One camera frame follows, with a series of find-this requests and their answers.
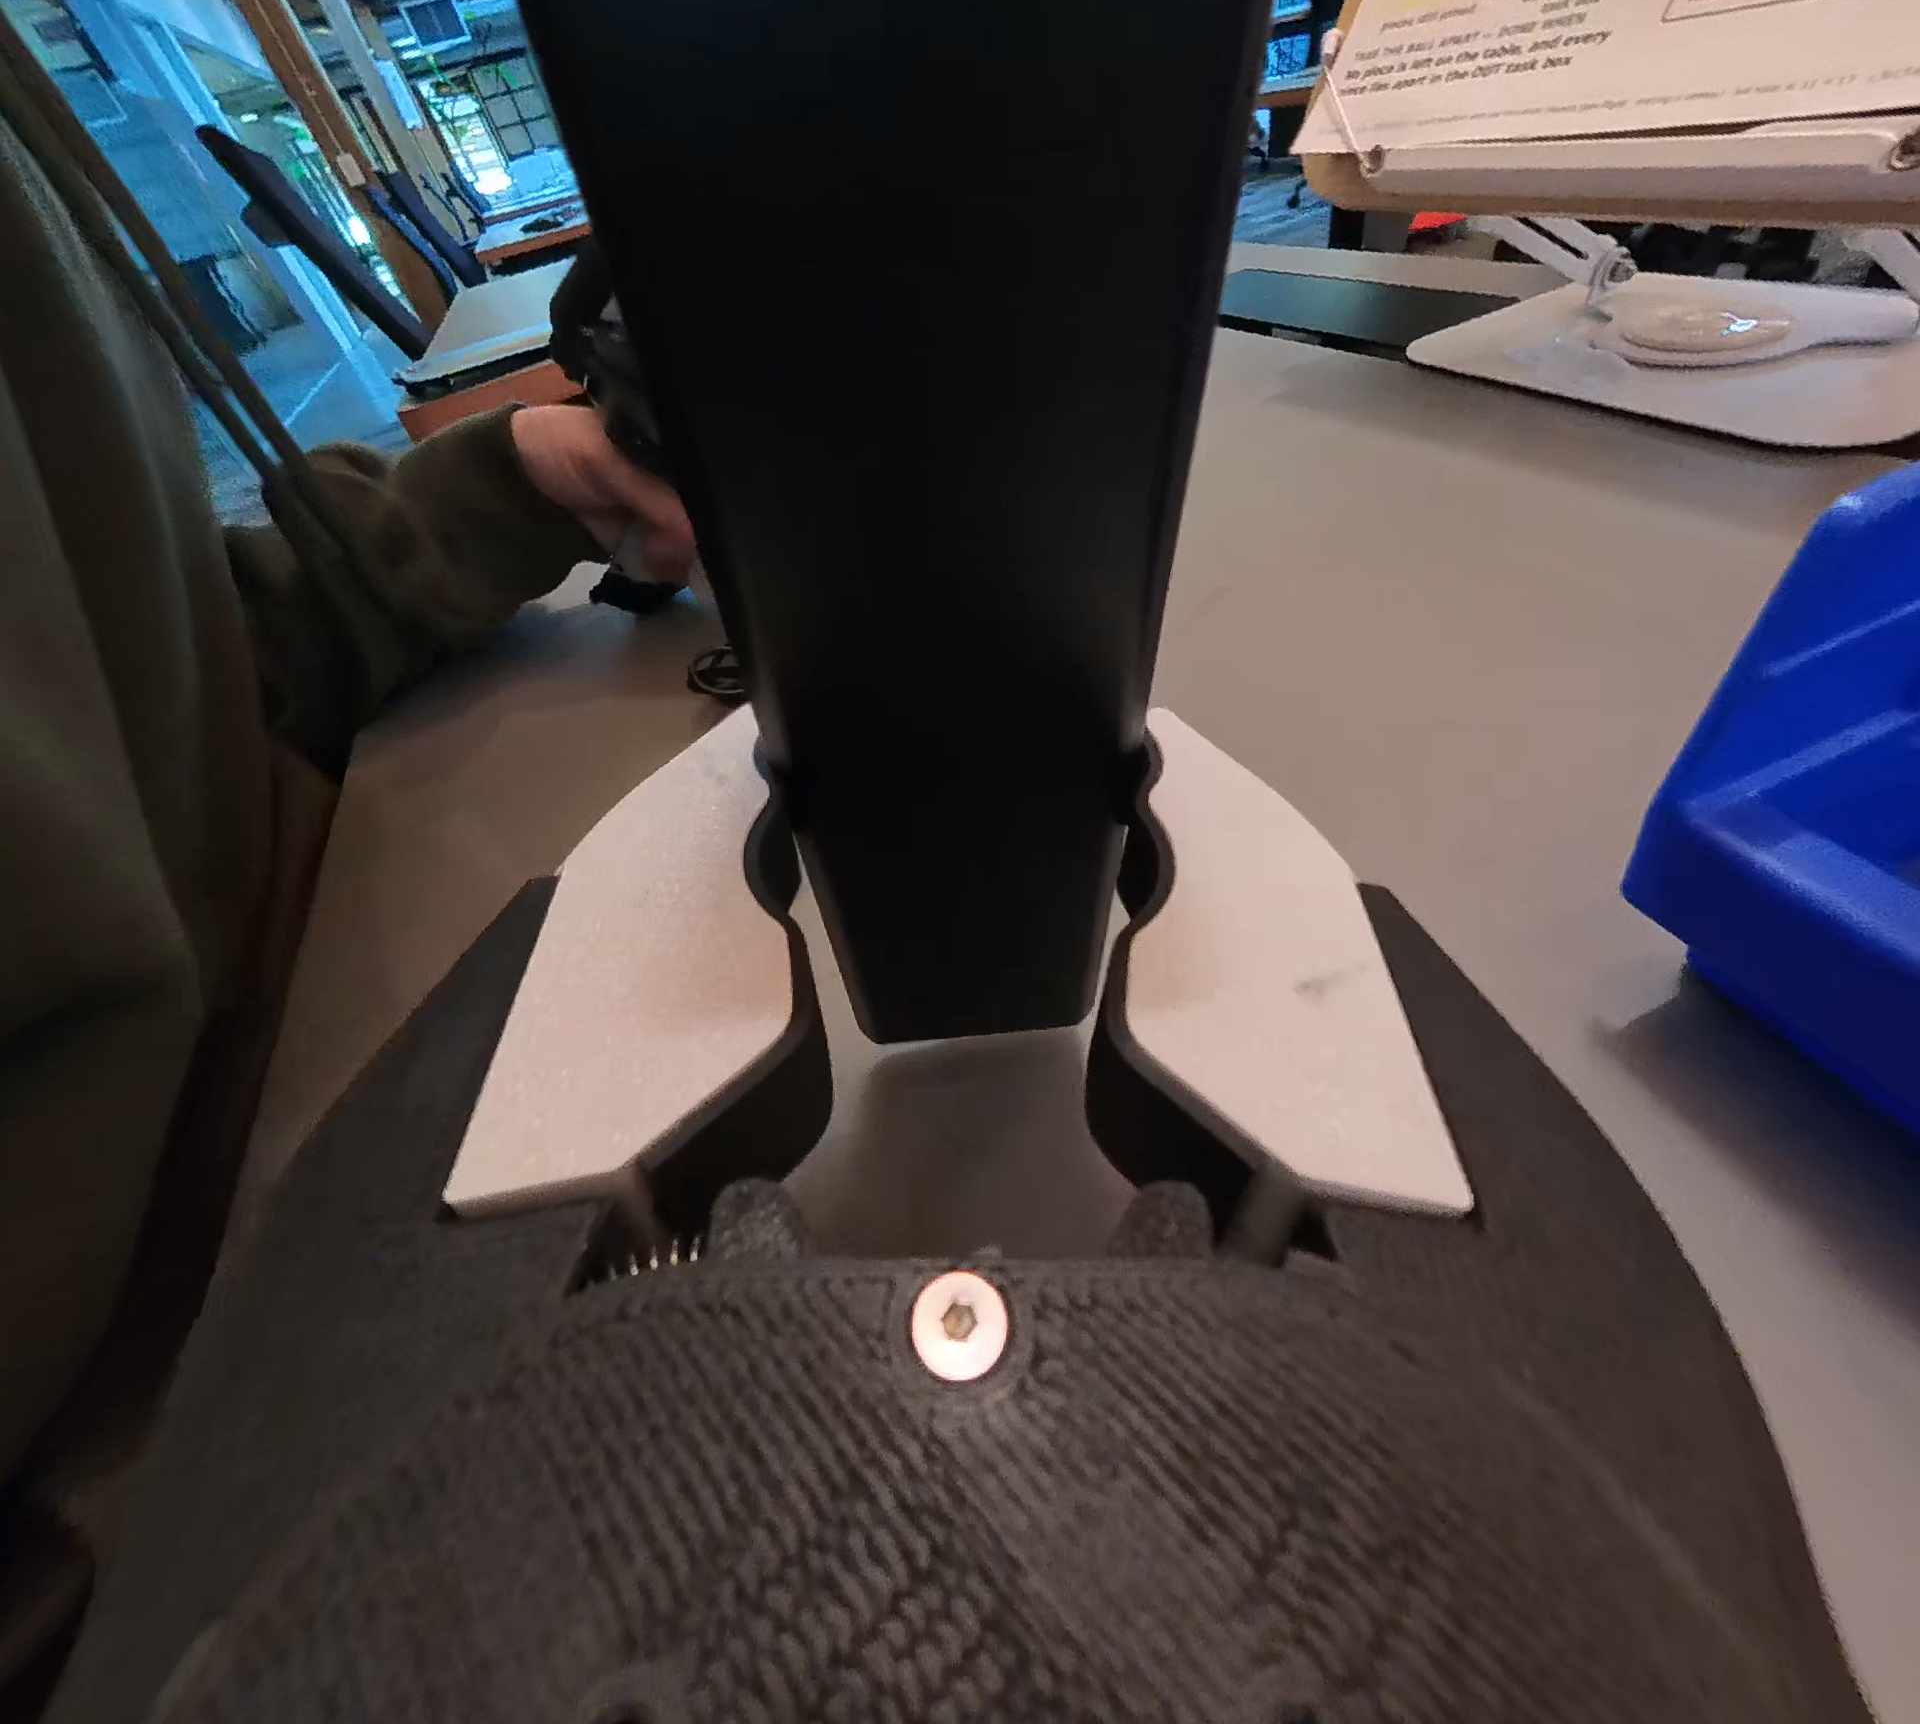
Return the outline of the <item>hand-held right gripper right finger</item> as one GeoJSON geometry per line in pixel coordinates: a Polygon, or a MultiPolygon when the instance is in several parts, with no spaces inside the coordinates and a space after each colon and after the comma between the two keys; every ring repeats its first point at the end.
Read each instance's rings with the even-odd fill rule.
{"type": "Polygon", "coordinates": [[[1257,1182],[1420,1218],[1476,1208],[1356,873],[1279,792],[1155,705],[1085,1116],[1131,1183],[1231,1218],[1257,1182]]]}

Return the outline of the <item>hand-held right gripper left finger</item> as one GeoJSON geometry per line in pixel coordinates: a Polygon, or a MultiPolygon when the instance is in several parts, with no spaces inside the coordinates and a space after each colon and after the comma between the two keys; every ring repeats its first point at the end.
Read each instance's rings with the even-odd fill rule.
{"type": "Polygon", "coordinates": [[[627,790],[555,873],[444,1205],[706,1220],[728,1183],[787,1178],[833,1110],[800,884],[755,720],[627,790]]]}

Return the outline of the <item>tall black board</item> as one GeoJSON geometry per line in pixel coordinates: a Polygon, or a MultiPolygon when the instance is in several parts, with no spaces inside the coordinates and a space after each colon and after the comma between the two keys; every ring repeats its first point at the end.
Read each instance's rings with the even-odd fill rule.
{"type": "Polygon", "coordinates": [[[868,1037],[1092,1011],[1274,0],[515,0],[868,1037]]]}

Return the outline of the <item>person's left forearm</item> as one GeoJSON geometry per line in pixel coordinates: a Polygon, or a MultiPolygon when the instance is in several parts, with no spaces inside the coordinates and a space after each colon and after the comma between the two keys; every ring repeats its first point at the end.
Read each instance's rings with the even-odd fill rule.
{"type": "Polygon", "coordinates": [[[223,525],[268,733],[329,780],[364,727],[438,664],[470,656],[520,607],[607,548],[541,494],[512,404],[399,454],[311,450],[304,524],[223,525]]]}

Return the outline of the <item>wooden-edged background desk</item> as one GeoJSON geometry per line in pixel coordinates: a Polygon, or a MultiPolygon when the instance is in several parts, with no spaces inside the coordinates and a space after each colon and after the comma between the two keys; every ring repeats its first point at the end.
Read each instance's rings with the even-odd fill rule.
{"type": "Polygon", "coordinates": [[[584,387],[551,351],[551,298],[569,262],[544,264],[455,294],[426,354],[395,370],[395,421],[419,442],[501,406],[567,406],[584,387]]]}

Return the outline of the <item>smooth desk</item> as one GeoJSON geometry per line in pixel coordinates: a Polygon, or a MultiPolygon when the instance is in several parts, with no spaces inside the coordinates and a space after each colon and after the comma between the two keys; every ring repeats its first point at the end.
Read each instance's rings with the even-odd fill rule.
{"type": "MultiPolygon", "coordinates": [[[[1602,1126],[1737,1344],[1862,1690],[1916,1719],[1916,1147],[1620,897],[1792,552],[1889,465],[1224,330],[1151,700],[1398,896],[1602,1126]]],[[[521,884],[707,727],[709,611],[633,621],[590,582],[358,742],[237,1227],[521,884]]]]}

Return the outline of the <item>person's left hand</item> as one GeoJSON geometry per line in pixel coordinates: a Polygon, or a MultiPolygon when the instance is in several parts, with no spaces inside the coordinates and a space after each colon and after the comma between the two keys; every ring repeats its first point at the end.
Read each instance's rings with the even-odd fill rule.
{"type": "Polygon", "coordinates": [[[631,462],[590,406],[520,406],[509,435],[527,482],[587,530],[613,569],[671,590],[691,580],[699,552],[681,496],[631,462]]]}

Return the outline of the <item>blue plastic bin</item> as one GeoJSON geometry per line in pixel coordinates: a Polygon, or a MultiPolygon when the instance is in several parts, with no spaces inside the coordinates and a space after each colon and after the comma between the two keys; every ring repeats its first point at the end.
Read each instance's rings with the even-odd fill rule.
{"type": "Polygon", "coordinates": [[[1650,799],[1621,896],[1918,1131],[1918,465],[1831,502],[1650,799]]]}

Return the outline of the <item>person's olive jacket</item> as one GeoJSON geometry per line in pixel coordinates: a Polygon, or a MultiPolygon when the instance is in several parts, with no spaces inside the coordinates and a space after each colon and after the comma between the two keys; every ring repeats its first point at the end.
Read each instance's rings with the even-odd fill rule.
{"type": "Polygon", "coordinates": [[[329,799],[270,742],[113,177],[3,23],[3,1719],[219,1256],[329,799]]]}

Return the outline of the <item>white document stand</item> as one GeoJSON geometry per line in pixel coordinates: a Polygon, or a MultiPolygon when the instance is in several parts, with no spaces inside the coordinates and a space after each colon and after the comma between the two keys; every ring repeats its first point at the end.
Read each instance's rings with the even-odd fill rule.
{"type": "Polygon", "coordinates": [[[1297,149],[1331,204],[1453,211],[1558,277],[1409,344],[1413,363],[1838,452],[1916,434],[1916,136],[1918,97],[1706,129],[1297,149]]]}

